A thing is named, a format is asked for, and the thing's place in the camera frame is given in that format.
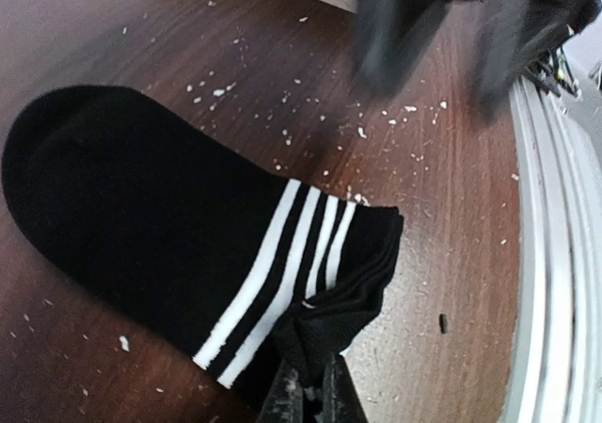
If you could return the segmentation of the black sock white stripes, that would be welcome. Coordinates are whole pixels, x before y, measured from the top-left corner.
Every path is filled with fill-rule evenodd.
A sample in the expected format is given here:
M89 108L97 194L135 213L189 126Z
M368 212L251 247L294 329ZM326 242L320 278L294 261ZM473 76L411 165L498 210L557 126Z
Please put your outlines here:
M281 362L318 383L380 312L404 224L269 173L117 86L29 103L2 186L48 260L225 387Z

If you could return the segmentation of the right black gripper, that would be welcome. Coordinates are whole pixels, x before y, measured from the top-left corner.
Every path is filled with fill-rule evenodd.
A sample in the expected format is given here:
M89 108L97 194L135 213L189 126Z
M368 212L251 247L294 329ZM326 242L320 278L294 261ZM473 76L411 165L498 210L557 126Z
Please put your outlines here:
M376 96L392 96L410 78L452 4L483 4L471 99L491 118L512 83L526 75L558 93L558 51L592 24L601 0L356 0L353 72Z

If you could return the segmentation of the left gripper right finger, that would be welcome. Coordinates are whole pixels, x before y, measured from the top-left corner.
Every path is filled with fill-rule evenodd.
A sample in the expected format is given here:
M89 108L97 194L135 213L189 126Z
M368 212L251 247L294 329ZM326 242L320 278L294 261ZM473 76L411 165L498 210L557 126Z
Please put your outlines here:
M367 423L345 359L332 355L323 380L322 421L326 423Z

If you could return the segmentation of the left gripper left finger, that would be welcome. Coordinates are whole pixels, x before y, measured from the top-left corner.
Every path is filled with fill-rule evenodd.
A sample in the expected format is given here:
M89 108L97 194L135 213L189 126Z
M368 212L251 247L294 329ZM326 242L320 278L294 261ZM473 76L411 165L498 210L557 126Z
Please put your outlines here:
M287 352L284 355L263 402L258 422L302 423L305 420L301 379L306 371L305 361L305 355L301 351Z

